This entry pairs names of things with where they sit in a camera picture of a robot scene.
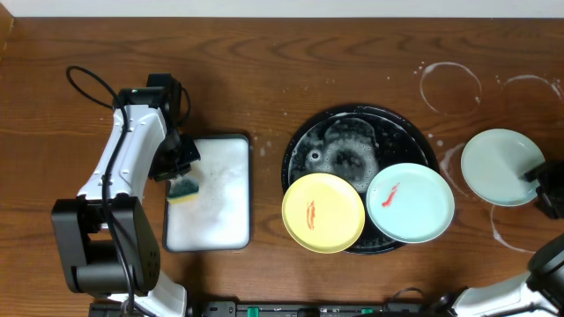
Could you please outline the green yellow sponge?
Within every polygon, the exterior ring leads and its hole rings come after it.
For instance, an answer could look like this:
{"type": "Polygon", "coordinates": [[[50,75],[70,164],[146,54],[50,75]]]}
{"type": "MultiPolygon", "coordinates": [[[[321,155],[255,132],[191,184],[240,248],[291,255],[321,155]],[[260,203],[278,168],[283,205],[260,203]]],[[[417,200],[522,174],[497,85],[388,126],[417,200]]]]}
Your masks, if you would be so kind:
{"type": "Polygon", "coordinates": [[[199,193],[199,184],[191,176],[184,175],[170,181],[167,201],[170,204],[184,203],[199,193]]]}

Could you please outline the light green plate top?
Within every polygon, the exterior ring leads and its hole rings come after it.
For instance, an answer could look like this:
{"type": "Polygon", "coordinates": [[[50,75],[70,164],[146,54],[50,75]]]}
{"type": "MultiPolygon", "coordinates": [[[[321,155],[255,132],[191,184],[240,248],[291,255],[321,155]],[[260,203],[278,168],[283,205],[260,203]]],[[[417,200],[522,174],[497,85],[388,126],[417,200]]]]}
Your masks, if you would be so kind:
{"type": "Polygon", "coordinates": [[[545,163],[538,146],[510,129],[489,129],[464,147],[461,170],[469,188],[483,200],[503,207],[525,205],[537,197],[538,181],[524,175],[545,163]]]}

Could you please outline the light green plate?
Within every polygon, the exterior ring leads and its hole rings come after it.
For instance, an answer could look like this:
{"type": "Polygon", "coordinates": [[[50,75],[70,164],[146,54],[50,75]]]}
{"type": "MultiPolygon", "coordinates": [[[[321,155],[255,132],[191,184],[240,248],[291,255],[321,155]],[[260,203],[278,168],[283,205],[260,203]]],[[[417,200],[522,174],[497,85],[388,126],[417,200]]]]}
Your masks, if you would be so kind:
{"type": "Polygon", "coordinates": [[[538,146],[510,129],[489,129],[464,147],[461,170],[469,188],[483,200],[503,207],[525,205],[537,197],[538,181],[524,175],[545,163],[538,146]]]}
{"type": "Polygon", "coordinates": [[[433,169],[401,163],[381,170],[366,193],[370,219],[383,234],[407,244],[443,234],[455,214],[449,184],[433,169]]]}

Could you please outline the yellow plate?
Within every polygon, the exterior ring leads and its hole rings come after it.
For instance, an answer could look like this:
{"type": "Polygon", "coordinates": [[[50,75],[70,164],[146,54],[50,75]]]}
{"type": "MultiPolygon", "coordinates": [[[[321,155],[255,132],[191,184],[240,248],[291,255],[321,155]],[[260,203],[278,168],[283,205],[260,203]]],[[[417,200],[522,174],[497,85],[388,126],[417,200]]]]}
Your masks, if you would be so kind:
{"type": "Polygon", "coordinates": [[[281,215],[290,236],[320,254],[351,247],[366,219],[354,187],[329,173],[312,173],[295,181],[284,195],[281,215]]]}

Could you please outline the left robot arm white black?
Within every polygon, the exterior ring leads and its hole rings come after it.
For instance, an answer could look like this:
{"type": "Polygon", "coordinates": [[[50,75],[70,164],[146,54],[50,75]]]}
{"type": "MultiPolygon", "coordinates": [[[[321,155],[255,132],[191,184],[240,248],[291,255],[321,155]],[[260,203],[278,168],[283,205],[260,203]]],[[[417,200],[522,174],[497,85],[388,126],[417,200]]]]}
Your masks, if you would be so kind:
{"type": "Polygon", "coordinates": [[[123,89],[99,163],[76,197],[51,214],[68,288],[121,302],[122,316],[185,316],[188,293],[160,267],[160,247],[143,208],[148,180],[186,174],[200,158],[177,128],[182,91],[123,89]]]}

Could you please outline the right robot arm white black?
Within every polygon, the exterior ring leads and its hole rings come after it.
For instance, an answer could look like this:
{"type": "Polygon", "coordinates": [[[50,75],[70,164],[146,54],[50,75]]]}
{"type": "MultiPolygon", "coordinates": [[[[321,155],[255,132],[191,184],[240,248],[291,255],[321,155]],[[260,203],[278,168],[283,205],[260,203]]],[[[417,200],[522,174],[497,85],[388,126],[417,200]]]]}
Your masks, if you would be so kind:
{"type": "MultiPolygon", "coordinates": [[[[551,219],[563,218],[563,162],[543,163],[524,175],[538,181],[536,202],[551,219]]],[[[562,316],[563,236],[531,257],[527,272],[507,281],[464,290],[450,305],[453,316],[562,316]]]]}

